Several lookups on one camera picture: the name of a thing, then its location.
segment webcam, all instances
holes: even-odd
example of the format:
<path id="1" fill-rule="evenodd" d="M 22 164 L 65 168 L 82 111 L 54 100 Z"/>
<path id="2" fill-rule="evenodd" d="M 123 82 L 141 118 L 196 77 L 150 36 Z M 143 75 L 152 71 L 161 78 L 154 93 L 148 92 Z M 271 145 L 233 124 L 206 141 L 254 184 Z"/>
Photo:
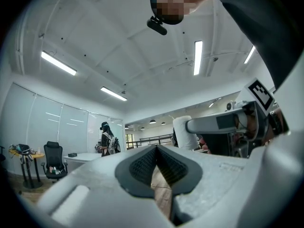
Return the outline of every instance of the webcam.
<path id="1" fill-rule="evenodd" d="M 164 26 L 162 26 L 162 22 L 154 16 L 147 21 L 147 26 L 163 36 L 167 34 L 167 30 Z"/>

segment chair armrest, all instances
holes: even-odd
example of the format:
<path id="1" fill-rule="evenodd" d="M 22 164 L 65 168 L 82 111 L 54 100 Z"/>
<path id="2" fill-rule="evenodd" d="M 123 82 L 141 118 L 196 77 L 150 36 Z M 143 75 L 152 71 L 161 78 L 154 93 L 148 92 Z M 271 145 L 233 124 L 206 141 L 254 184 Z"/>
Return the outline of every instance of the chair armrest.
<path id="1" fill-rule="evenodd" d="M 66 162 L 63 162 L 63 164 L 66 166 L 66 173 L 67 173 L 67 163 L 66 163 Z"/>
<path id="2" fill-rule="evenodd" d="M 45 169 L 45 167 L 44 167 L 44 166 L 45 166 L 45 162 L 42 162 L 42 163 L 41 163 L 41 166 L 42 166 L 42 168 L 43 168 L 44 174 L 46 175 L 47 173 L 46 173 L 46 169 Z"/>

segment table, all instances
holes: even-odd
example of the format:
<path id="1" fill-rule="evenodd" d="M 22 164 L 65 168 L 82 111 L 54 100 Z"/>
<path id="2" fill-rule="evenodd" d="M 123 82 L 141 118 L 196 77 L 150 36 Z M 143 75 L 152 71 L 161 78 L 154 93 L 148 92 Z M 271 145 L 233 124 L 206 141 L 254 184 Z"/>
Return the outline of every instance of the table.
<path id="1" fill-rule="evenodd" d="M 20 156 L 20 154 L 17 153 L 16 150 L 9 150 L 10 153 L 12 153 L 14 156 Z M 37 175 L 37 180 L 33 180 L 32 176 L 30 174 L 30 169 L 29 169 L 29 160 L 27 158 L 27 156 L 25 156 L 25 165 L 27 167 L 27 171 L 28 171 L 28 180 L 27 177 L 25 176 L 25 171 L 24 171 L 24 164 L 21 164 L 21 169 L 22 169 L 22 174 L 23 174 L 23 186 L 28 188 L 28 189 L 35 189 L 35 188 L 40 188 L 43 185 L 43 182 L 40 180 L 39 177 L 39 173 L 38 173 L 38 168 L 37 168 L 37 160 L 38 158 L 42 158 L 45 155 L 43 153 L 40 154 L 32 154 L 32 157 L 34 159 L 34 164 L 35 164 L 35 171 L 36 171 L 36 175 Z"/>
<path id="2" fill-rule="evenodd" d="M 80 163 L 86 163 L 93 160 L 96 160 L 98 158 L 101 158 L 101 154 L 99 153 L 81 153 L 77 154 L 76 157 L 63 157 L 65 160 L 74 161 L 74 162 L 80 162 Z"/>

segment white table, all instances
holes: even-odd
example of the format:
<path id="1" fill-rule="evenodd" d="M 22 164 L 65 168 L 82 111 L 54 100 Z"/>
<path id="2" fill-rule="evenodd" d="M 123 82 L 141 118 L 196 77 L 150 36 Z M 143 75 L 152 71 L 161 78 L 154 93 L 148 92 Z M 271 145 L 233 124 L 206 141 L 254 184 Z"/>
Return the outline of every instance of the white table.
<path id="1" fill-rule="evenodd" d="M 80 162 L 80 163 L 86 163 L 93 160 L 96 160 L 98 158 L 101 158 L 101 154 L 99 153 L 81 153 L 77 154 L 76 157 L 63 157 L 65 160 L 74 161 L 74 162 Z"/>

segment round wooden table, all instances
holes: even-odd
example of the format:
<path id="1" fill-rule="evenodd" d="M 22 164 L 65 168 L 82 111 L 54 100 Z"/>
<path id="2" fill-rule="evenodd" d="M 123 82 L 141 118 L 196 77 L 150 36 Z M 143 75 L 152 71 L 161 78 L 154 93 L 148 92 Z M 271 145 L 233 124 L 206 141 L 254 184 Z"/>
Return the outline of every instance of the round wooden table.
<path id="1" fill-rule="evenodd" d="M 12 153 L 14 156 L 20 156 L 20 154 L 17 153 L 16 150 L 9 150 L 10 153 Z M 24 164 L 21 164 L 21 169 L 22 169 L 22 174 L 23 174 L 23 179 L 24 179 L 24 182 L 23 182 L 23 186 L 28 188 L 28 189 L 35 189 L 35 188 L 40 188 L 42 185 L 43 185 L 43 182 L 40 180 L 40 177 L 39 177 L 39 173 L 38 173 L 38 168 L 37 168 L 37 160 L 38 158 L 42 158 L 44 157 L 45 155 L 43 153 L 40 153 L 40 154 L 32 154 L 32 157 L 34 159 L 34 164 L 35 164 L 35 171 L 36 171 L 36 175 L 37 175 L 37 180 L 33 180 L 32 179 L 32 176 L 30 174 L 30 165 L 29 165 L 29 160 L 27 158 L 27 156 L 25 156 L 25 165 L 27 167 L 27 172 L 28 172 L 28 180 L 27 180 L 27 177 L 25 176 L 25 171 L 24 171 Z"/>

